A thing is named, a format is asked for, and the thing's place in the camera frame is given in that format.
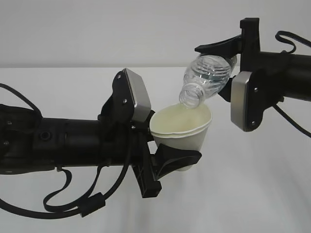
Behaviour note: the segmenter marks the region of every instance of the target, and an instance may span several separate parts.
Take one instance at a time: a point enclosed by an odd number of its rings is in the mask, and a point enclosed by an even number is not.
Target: plastic bottle
[[[236,63],[236,56],[231,59],[214,55],[198,56],[186,69],[179,101],[187,108],[196,108],[222,90]]]

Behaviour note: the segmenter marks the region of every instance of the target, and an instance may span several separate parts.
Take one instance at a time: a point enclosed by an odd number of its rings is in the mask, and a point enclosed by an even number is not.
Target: white paper cup
[[[177,149],[200,151],[211,121],[212,113],[205,104],[195,109],[176,104],[152,116],[150,132],[157,146],[162,143]]]

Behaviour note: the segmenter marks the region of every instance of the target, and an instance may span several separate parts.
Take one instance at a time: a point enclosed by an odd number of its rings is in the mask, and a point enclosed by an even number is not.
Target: white background
[[[96,119],[120,68],[0,69],[1,82],[25,94],[45,117]],[[184,68],[133,68],[158,111],[178,102]],[[8,92],[1,103],[24,106]],[[34,220],[0,211],[6,233],[309,233],[311,229],[311,141],[274,110],[262,125],[244,133],[230,122],[230,106],[219,96],[206,101],[213,112],[202,159],[186,172],[164,177],[155,199],[142,199],[130,169],[106,206],[92,215]],[[310,103],[280,106],[311,130]],[[105,168],[95,192],[105,192],[120,167]],[[95,168],[71,168],[73,182],[52,204],[65,204],[86,191]],[[0,197],[42,211],[43,197],[59,189],[56,171],[0,176]]]
[[[310,0],[0,0],[0,67],[187,66],[194,48],[260,17],[262,50],[311,39]],[[309,53],[299,47],[298,53]]]

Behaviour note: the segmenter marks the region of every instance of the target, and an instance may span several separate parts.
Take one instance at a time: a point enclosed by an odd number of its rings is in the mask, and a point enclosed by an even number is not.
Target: bottle opening
[[[187,108],[196,108],[204,101],[204,91],[195,83],[183,86],[179,94],[179,102]]]

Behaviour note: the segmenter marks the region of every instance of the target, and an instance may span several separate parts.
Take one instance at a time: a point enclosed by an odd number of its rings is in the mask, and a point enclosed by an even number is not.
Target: cable
[[[11,92],[13,95],[17,96],[18,98],[20,98],[22,101],[24,101],[26,104],[28,104],[28,106],[31,107],[40,117],[42,117],[40,110],[29,99],[27,99],[25,96],[23,96],[21,93],[19,93],[15,89],[13,89],[10,86],[5,85],[3,83],[0,83],[0,87]]]
[[[44,205],[44,209],[46,211],[49,211],[49,212],[53,212],[53,213],[62,213],[64,211],[67,211],[67,210],[71,210],[72,208],[74,207],[77,207],[79,206],[79,204],[86,200],[93,192],[94,188],[95,188],[95,185],[97,183],[97,180],[99,178],[99,175],[100,175],[100,172],[101,172],[101,169],[104,167],[105,165],[100,165],[97,167],[97,174],[96,174],[96,177],[95,177],[95,180],[92,184],[92,186],[81,196],[79,197],[78,199],[68,203],[68,204],[65,204],[65,205],[58,205],[58,206],[52,206],[52,205],[48,205],[47,202],[54,196],[56,196],[58,193],[60,193],[61,191],[63,191],[64,189],[66,189],[70,182],[71,182],[71,179],[72,179],[72,173],[66,169],[63,169],[63,168],[60,168],[60,171],[64,172],[65,175],[66,175],[66,182],[64,184],[64,186],[55,191],[55,192],[52,192],[50,194],[48,194],[44,199],[43,199],[43,205]]]
[[[305,38],[302,38],[301,36],[298,36],[298,35],[296,35],[296,34],[294,34],[294,33],[287,32],[287,31],[278,31],[278,32],[276,33],[276,39],[277,39],[277,41],[282,42],[282,43],[285,43],[285,44],[292,45],[292,46],[294,47],[294,48],[293,48],[291,51],[289,51],[289,52],[287,52],[287,51],[285,51],[285,50],[284,50],[283,52],[286,52],[286,53],[294,53],[294,52],[296,51],[297,47],[296,47],[296,45],[295,45],[295,43],[294,43],[293,41],[288,40],[288,39],[286,39],[286,38],[284,38],[284,37],[282,37],[282,36],[289,37],[289,38],[291,38],[291,39],[294,39],[294,40],[300,42],[301,44],[304,44],[304,45],[306,45],[306,46],[308,46],[308,47],[311,47],[311,41],[309,41],[309,40],[307,40],[307,39],[305,39]]]
[[[120,184],[122,183],[126,172],[128,170],[128,167],[130,166],[130,160],[131,160],[131,151],[132,151],[132,130],[131,128],[128,128],[128,146],[127,146],[127,155],[124,161],[124,165],[123,168],[121,170],[121,173],[119,175],[119,177],[117,178],[116,182],[113,184],[113,186],[104,194],[104,198],[108,199],[112,194],[114,194],[114,192],[118,189],[118,187],[120,186]]]
[[[282,115],[291,125],[293,125],[296,129],[298,129],[300,132],[302,132],[304,135],[311,137],[311,133],[302,128],[300,125],[298,125],[293,119],[291,119],[280,107],[277,105],[274,105],[273,108]]]

